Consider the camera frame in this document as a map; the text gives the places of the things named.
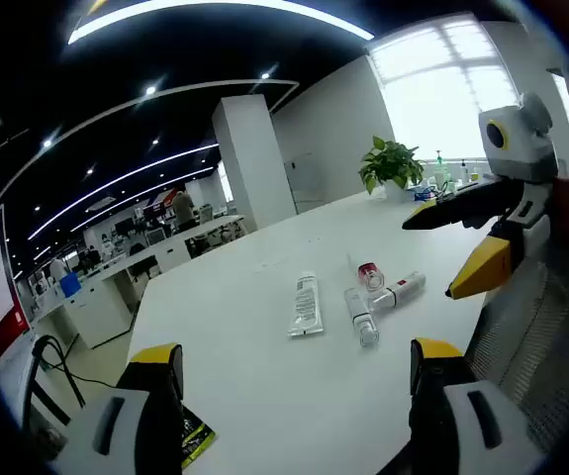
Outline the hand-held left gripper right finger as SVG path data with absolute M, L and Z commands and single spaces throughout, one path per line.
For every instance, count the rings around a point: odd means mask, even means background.
M 531 474 L 544 455 L 527 420 L 453 345 L 411 341 L 409 451 L 414 474 Z

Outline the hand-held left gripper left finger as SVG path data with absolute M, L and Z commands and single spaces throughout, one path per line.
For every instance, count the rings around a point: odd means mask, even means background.
M 116 386 L 87 403 L 68 426 L 57 474 L 180 474 L 183 462 L 183 351 L 146 348 Z

